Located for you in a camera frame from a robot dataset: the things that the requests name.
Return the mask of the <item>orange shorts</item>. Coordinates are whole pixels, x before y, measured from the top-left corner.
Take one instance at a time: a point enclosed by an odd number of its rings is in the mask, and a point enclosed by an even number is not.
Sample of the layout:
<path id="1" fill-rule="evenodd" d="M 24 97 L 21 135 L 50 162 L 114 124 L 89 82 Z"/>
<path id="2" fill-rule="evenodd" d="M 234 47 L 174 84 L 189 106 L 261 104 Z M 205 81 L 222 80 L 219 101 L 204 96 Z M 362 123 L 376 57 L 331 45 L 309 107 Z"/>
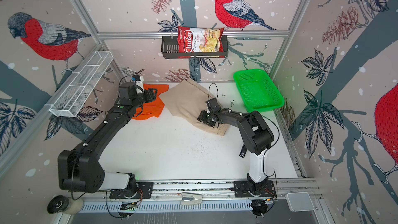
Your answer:
<path id="1" fill-rule="evenodd" d="M 166 84 L 144 84 L 144 89 L 148 90 L 149 88 L 154 88 L 158 90 L 157 99 L 150 103 L 144 104 L 143 112 L 139 116 L 134 116 L 135 120 L 147 120 L 151 117 L 158 118 L 160 117 L 165 104 L 159 98 L 159 95 L 165 93 L 169 90 L 169 85 Z"/>

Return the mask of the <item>beige shorts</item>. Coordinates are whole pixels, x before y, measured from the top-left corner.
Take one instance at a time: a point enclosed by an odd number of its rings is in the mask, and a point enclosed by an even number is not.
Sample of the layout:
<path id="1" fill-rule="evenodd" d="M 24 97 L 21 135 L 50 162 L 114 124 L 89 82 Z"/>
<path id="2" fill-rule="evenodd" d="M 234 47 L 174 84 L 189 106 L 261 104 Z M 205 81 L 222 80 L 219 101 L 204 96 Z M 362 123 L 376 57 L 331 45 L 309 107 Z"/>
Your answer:
<path id="1" fill-rule="evenodd" d="M 183 80 L 160 94 L 160 99 L 173 116 L 185 119 L 200 130 L 224 136 L 229 128 L 226 124 L 214 128 L 198 121 L 201 111 L 207 110 L 208 90 L 192 79 Z"/>

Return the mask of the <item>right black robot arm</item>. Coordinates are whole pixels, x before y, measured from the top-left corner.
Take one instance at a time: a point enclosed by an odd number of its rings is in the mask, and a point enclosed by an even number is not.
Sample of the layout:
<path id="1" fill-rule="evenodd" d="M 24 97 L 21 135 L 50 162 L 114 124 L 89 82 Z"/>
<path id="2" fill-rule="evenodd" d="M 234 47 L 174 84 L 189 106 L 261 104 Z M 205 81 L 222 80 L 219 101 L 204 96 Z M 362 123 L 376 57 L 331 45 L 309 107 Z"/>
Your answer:
<path id="1" fill-rule="evenodd" d="M 266 188 L 266 152 L 271 148 L 274 134 L 265 122 L 263 116 L 254 111 L 239 113 L 228 108 L 211 112 L 201 111 L 198 121 L 210 127 L 228 124 L 239 129 L 244 147 L 250 152 L 250 167 L 248 172 L 248 190 L 253 195 L 259 195 Z"/>

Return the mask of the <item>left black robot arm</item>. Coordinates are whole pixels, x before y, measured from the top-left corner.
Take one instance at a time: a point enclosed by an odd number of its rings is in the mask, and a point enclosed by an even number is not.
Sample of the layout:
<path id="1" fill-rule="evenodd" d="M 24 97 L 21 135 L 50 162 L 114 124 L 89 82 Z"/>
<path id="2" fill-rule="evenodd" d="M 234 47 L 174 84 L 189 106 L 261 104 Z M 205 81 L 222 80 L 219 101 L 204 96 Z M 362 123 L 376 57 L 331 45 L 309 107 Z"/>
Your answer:
<path id="1" fill-rule="evenodd" d="M 156 100 L 157 89 L 144 89 L 136 83 L 124 83 L 119 96 L 95 131 L 72 150 L 58 156 L 58 179 L 62 190 L 95 193 L 99 190 L 125 189 L 132 174 L 110 173 L 100 165 L 100 157 L 114 136 L 137 117 L 138 109 Z"/>

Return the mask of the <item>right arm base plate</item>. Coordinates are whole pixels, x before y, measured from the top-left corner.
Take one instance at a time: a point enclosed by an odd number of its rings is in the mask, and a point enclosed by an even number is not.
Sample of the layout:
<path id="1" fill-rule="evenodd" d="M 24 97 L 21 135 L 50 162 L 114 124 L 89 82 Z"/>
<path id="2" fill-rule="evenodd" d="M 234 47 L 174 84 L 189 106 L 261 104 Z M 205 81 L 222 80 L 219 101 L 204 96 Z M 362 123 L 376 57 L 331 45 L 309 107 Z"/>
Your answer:
<path id="1" fill-rule="evenodd" d="M 263 197 L 274 198 L 276 197 L 276 187 L 271 180 L 264 180 L 260 183 L 253 183 L 252 181 L 237 180 L 233 182 L 232 191 L 235 193 L 236 198 L 249 198 L 249 197 Z"/>

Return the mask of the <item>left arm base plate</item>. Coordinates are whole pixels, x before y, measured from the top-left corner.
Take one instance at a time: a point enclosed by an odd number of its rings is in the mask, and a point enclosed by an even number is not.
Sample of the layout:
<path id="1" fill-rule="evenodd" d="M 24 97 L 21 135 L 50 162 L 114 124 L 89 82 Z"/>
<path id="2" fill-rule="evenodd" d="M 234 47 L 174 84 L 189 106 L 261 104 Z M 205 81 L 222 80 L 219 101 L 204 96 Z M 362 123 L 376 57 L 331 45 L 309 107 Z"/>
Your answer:
<path id="1" fill-rule="evenodd" d="M 112 190 L 109 198 L 112 200 L 150 199 L 153 186 L 154 183 L 151 181 L 129 183 L 125 189 Z"/>

